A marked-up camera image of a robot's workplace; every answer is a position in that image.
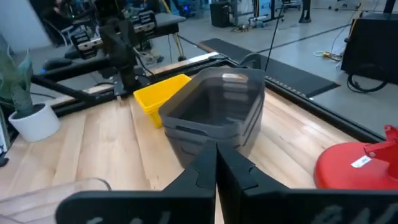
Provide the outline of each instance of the wire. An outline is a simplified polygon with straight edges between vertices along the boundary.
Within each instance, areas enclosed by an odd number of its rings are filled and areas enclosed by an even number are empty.
[[[349,90],[351,90],[355,93],[372,93],[372,92],[379,91],[382,88],[384,88],[388,84],[388,81],[387,81],[386,73],[381,67],[377,67],[375,65],[363,65],[361,68],[358,69],[357,72],[361,72],[362,70],[369,72],[369,70],[371,70],[371,69],[376,69],[372,72],[374,72],[374,73],[378,72],[379,74],[381,74],[381,76],[385,77],[384,81],[379,86],[377,86],[375,88],[364,89],[359,85],[358,82],[353,80],[354,75],[351,74],[351,75],[348,75],[348,78],[347,78],[347,87],[349,88]]]
[[[56,99],[56,97],[54,97],[54,96],[50,96],[50,95],[43,94],[43,93],[34,93],[34,92],[31,92],[30,94],[32,94],[32,95],[37,95],[37,96],[45,96],[45,97],[48,97],[48,98],[51,98],[51,99]]]
[[[316,52],[313,53],[313,55],[316,56],[316,57],[329,58],[329,59],[332,59],[332,60],[334,60],[336,62],[340,62],[343,59],[343,57],[338,55],[338,54],[333,54],[333,53],[330,53],[330,52],[324,52],[324,51],[321,51],[321,50],[317,50]]]
[[[170,61],[173,63],[173,57],[172,57],[172,44],[170,43],[170,35],[167,35],[167,40],[169,42],[169,52],[170,52]]]
[[[357,11],[359,11],[359,12],[362,11],[362,8],[363,8],[363,6],[364,6],[364,0],[361,0],[361,3],[360,3],[360,4],[361,4],[361,5],[359,6],[359,8],[358,8],[358,10],[357,10]],[[359,19],[359,16],[358,16],[357,18],[354,19],[353,25],[351,26],[351,30],[349,31],[348,40],[351,38],[351,34],[353,33],[353,30],[354,30],[356,21],[358,21],[358,19]]]
[[[247,25],[240,25],[231,29],[231,32],[247,32],[247,31],[249,31],[249,26]]]
[[[271,50],[272,50],[272,46],[274,45],[274,40],[275,40],[275,36],[276,36],[276,30],[278,29],[279,19],[280,19],[280,16],[282,15],[282,11],[283,11],[283,10],[279,10],[278,19],[276,20],[276,25],[275,25],[275,29],[274,29],[274,34],[272,35],[272,40],[271,40],[271,47],[269,48],[269,51],[268,51],[268,58],[267,58],[267,62],[266,62],[266,67],[265,67],[265,69],[264,69],[265,72],[267,72],[269,59],[270,59],[270,57],[271,57]]]
[[[344,30],[349,26],[349,24],[351,23],[351,20],[353,19],[353,17],[354,17],[354,15],[355,15],[356,12],[357,12],[357,11],[354,11],[354,12],[353,12],[353,14],[351,15],[351,17],[350,17],[349,20],[348,20],[347,26],[345,26],[345,27],[337,34],[337,36],[336,36],[335,39],[333,40],[333,43],[332,43],[332,45],[331,45],[331,50],[330,50],[331,53],[333,53],[333,48],[334,48],[334,46],[335,46],[336,40],[337,40],[337,39],[339,38],[339,36],[344,32]]]
[[[97,79],[95,79],[94,75],[90,74],[90,76],[93,78],[94,82],[96,82],[98,84],[98,81],[97,81]]]
[[[144,65],[144,62],[142,62],[142,60],[141,60],[141,58],[140,58],[140,56],[139,56],[138,50],[137,50],[135,47],[133,47],[133,50],[134,50],[135,53],[137,54],[136,56],[137,56],[137,58],[138,58],[139,63],[141,64],[142,68],[143,68],[145,71],[149,72],[149,73],[152,75],[153,78],[156,78],[155,74],[154,74],[153,72],[151,72],[151,71]],[[140,75],[140,74],[136,74],[136,75],[139,76],[139,77],[144,77],[144,78],[146,78],[147,80],[149,80],[149,82],[152,82],[152,80],[151,80],[148,76],[146,76],[146,75]]]
[[[376,12],[376,8],[377,8],[377,5],[379,4],[379,1],[380,1],[380,0],[377,0],[376,5],[374,6],[373,12]]]
[[[161,1],[162,1],[162,3],[163,3],[164,7],[166,8],[167,13],[171,14],[172,11],[170,10],[170,8],[169,8],[169,6],[166,4],[166,2],[165,2],[164,0],[161,0]],[[177,34],[173,34],[173,36],[174,36],[175,44],[177,45],[177,48],[178,48],[178,52],[180,53],[180,56],[183,56],[183,50],[182,50],[182,46],[181,46],[181,44],[180,44],[180,41],[179,41],[179,39],[178,39],[178,35],[177,35]]]

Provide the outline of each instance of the stacked bins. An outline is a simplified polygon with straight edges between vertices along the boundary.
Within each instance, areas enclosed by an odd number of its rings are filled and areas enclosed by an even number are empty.
[[[160,107],[165,135],[183,167],[209,139],[249,154],[261,127],[264,77],[257,69],[207,68]]]

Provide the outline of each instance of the white wall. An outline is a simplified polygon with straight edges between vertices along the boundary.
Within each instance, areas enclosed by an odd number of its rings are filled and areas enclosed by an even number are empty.
[[[29,0],[0,0],[0,33],[14,52],[51,44]]]

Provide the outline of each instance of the wooden tabletop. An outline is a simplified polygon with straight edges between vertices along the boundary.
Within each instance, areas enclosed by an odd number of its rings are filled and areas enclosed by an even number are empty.
[[[61,120],[60,130],[43,141],[16,139],[8,165],[0,169],[0,198],[92,177],[113,190],[162,190],[183,171],[164,130],[153,126],[133,97]],[[314,188],[317,157],[347,141],[355,139],[266,91],[261,132],[249,159],[290,188]],[[222,222],[217,212],[216,223]]]

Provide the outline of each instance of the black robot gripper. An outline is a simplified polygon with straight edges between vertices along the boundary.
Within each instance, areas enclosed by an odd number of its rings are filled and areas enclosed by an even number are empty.
[[[162,191],[89,191],[66,198],[58,224],[398,223],[396,191],[289,189],[233,146],[208,141]]]

